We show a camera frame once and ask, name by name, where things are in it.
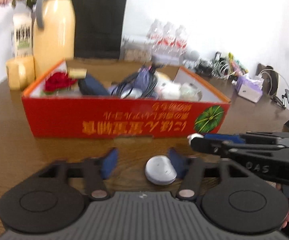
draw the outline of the purple tissue box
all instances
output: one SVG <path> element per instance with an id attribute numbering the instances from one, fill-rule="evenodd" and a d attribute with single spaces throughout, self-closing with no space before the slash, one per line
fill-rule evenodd
<path id="1" fill-rule="evenodd" d="M 263 91 L 257 85 L 243 76 L 238 78 L 236 90 L 239 96 L 254 103 L 258 102 L 263 95 Z"/>

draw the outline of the thermos handle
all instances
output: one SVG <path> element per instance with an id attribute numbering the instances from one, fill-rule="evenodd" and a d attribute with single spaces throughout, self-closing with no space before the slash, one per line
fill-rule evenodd
<path id="1" fill-rule="evenodd" d="M 36 2 L 36 18 L 37 18 L 37 25 L 38 28 L 43 30 L 44 23 L 43 23 L 43 1 L 44 0 L 37 0 Z"/>

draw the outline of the small device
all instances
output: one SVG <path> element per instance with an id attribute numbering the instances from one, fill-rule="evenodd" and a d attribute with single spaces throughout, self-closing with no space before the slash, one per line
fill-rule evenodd
<path id="1" fill-rule="evenodd" d="M 169 185 L 174 182 L 177 173 L 168 157 L 159 155 L 148 160 L 145 176 L 156 185 Z"/>
<path id="2" fill-rule="evenodd" d="M 84 96 L 109 96 L 109 92 L 104 86 L 90 74 L 85 79 L 78 80 L 81 94 Z"/>
<path id="3" fill-rule="evenodd" d="M 212 62 L 207 60 L 200 60 L 199 65 L 195 68 L 196 74 L 211 77 L 213 71 L 212 67 L 213 67 Z"/>
<path id="4" fill-rule="evenodd" d="M 288 103 L 289 103 L 289 89 L 286 89 L 285 90 L 285 94 L 282 95 L 282 100 L 280 100 L 280 98 L 278 98 L 277 96 L 273 96 L 271 99 L 278 103 L 283 109 L 286 109 L 286 101 L 285 101 L 285 98 L 288 100 Z"/>

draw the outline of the white container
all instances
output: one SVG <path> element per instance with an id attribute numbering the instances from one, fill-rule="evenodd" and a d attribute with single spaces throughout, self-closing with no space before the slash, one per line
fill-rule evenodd
<path id="1" fill-rule="evenodd" d="M 122 58 L 126 61 L 149 62 L 154 40 L 140 36 L 125 36 L 121 47 Z"/>
<path id="2" fill-rule="evenodd" d="M 11 43 L 12 57 L 32 55 L 32 19 L 30 14 L 14 14 Z"/>

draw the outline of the black bag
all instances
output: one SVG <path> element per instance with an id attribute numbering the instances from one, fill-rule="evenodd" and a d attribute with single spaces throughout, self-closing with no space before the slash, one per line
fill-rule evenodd
<path id="1" fill-rule="evenodd" d="M 119 59 L 126 0 L 72 0 L 75 57 Z"/>

